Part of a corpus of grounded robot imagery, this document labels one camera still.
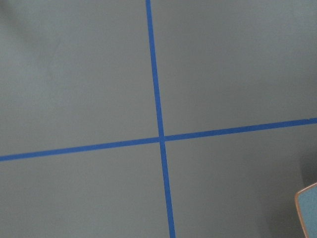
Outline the grey square plate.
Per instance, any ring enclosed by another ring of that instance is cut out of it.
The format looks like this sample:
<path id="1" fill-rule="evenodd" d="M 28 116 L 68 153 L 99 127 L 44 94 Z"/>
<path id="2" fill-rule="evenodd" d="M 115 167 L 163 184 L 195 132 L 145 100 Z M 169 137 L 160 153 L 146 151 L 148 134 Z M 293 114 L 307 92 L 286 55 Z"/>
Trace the grey square plate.
<path id="1" fill-rule="evenodd" d="M 306 238 L 317 238 L 317 183 L 295 194 L 295 205 Z"/>

